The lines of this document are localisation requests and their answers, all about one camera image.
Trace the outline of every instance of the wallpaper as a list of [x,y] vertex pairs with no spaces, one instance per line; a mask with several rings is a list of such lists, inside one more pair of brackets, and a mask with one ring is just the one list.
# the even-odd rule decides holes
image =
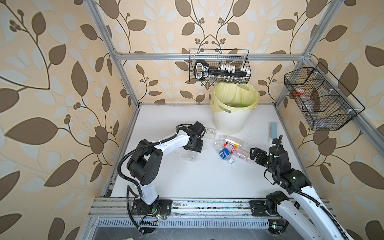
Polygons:
[[133,106],[80,1],[0,0],[0,23],[0,239],[73,240]]
[[[215,83],[189,79],[186,61],[123,61],[125,71],[142,103],[209,103]],[[249,83],[260,93],[260,103],[273,103],[284,87],[292,61],[250,61]]]
[[182,48],[302,53],[327,0],[96,0],[123,53],[181,53]]
[[[383,1],[346,0],[312,57],[364,104],[361,114],[384,134],[383,13]],[[354,239],[383,239],[383,156],[352,121],[338,131],[311,131],[292,98],[279,109],[320,197]]]

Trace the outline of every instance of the white table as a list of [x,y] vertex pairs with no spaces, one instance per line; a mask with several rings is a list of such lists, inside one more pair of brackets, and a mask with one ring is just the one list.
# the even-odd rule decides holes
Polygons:
[[[139,141],[154,141],[175,132],[182,123],[194,124],[196,121],[205,127],[214,128],[213,114],[209,105],[143,105],[140,109],[126,153],[135,149]],[[244,129],[234,135],[244,140],[244,149],[258,147],[268,151],[268,128],[270,122],[277,123],[282,144],[288,152],[291,166],[301,170],[286,137],[283,127],[272,105],[259,105],[252,113]],[[178,148],[163,157],[159,173],[154,180],[156,190],[163,198],[265,198],[277,190],[287,192],[277,185],[271,185],[263,176],[265,168],[254,162],[234,158],[229,164],[220,158],[212,147],[213,139],[203,138],[202,152],[198,160],[187,160],[187,150]],[[122,172],[130,176],[125,161]],[[271,174],[266,176],[272,181]],[[117,177],[111,197],[126,197],[129,182]]]

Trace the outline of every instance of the white trash can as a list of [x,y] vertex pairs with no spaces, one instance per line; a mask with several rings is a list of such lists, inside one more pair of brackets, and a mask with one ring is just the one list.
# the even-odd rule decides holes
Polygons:
[[259,99],[259,92],[250,83],[218,83],[210,102],[215,128],[227,135],[240,132]]

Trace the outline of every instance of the gray floor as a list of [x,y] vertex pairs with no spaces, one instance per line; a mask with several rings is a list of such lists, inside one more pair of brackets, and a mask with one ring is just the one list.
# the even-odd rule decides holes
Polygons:
[[282,236],[273,236],[264,229],[222,229],[222,228],[158,228],[141,235],[135,228],[98,227],[93,240],[302,240],[289,225]]

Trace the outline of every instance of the black wire basket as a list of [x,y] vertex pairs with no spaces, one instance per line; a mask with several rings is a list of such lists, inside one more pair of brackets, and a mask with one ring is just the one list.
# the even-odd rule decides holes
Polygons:
[[249,50],[190,49],[189,82],[247,84],[252,74],[248,54]]
[[[334,87],[325,78],[326,73],[335,78],[337,86]],[[311,130],[339,130],[365,109],[321,63],[315,68],[300,68],[285,74],[284,84]],[[351,106],[349,102],[354,102],[355,106]]]

